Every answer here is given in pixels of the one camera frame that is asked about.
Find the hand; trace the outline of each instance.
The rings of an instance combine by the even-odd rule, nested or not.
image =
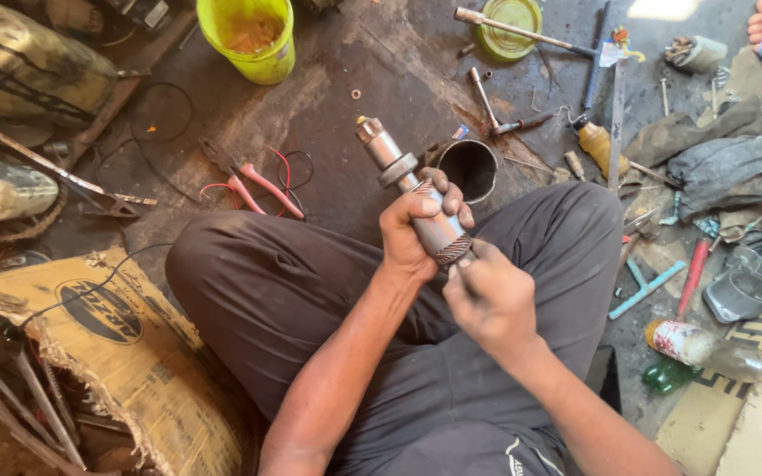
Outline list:
[[[475,226],[469,206],[463,202],[463,192],[452,184],[438,168],[426,167],[420,171],[422,179],[433,179],[437,190],[445,194],[443,211],[457,215],[460,226]],[[440,212],[439,204],[415,193],[406,193],[381,213],[381,235],[384,237],[384,262],[382,266],[404,278],[428,282],[437,274],[437,263],[425,253],[417,233],[411,227],[411,218],[427,219]]]
[[[443,295],[460,327],[507,368],[545,345],[537,334],[534,278],[492,244],[474,240],[472,251],[478,259],[451,267]]]

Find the green bottle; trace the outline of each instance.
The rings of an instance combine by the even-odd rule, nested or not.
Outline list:
[[[663,357],[660,362],[649,365],[642,373],[642,383],[649,385],[658,395],[669,395],[701,374],[701,367]]]

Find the knee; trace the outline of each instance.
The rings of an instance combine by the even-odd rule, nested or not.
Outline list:
[[[567,198],[570,215],[587,226],[602,232],[622,230],[623,210],[619,196],[609,189],[590,182],[571,182]]]
[[[226,210],[200,215],[185,226],[169,249],[164,264],[170,288],[195,284],[221,259],[227,240],[253,233],[249,212]]]

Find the rope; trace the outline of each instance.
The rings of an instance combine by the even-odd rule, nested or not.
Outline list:
[[[21,231],[18,233],[12,233],[12,234],[0,234],[0,243],[10,243],[15,242],[17,240],[25,240],[27,238],[34,238],[40,233],[46,231],[46,229],[54,223],[55,219],[58,218],[58,215],[64,211],[64,206],[66,206],[67,197],[69,196],[69,189],[66,185],[59,185],[58,186],[58,198],[56,199],[56,203],[54,208],[52,208],[52,211],[49,212],[48,215],[46,215],[45,218],[37,222],[34,226],[28,228],[25,231]]]

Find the man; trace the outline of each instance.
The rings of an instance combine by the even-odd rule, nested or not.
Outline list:
[[[478,237],[445,285],[409,225],[440,206],[410,193],[381,215],[383,252],[230,211],[195,219],[168,255],[175,297],[272,421],[258,473],[556,476],[571,455],[587,476],[678,474],[582,382],[619,200],[564,183],[473,228],[460,190],[422,175]]]

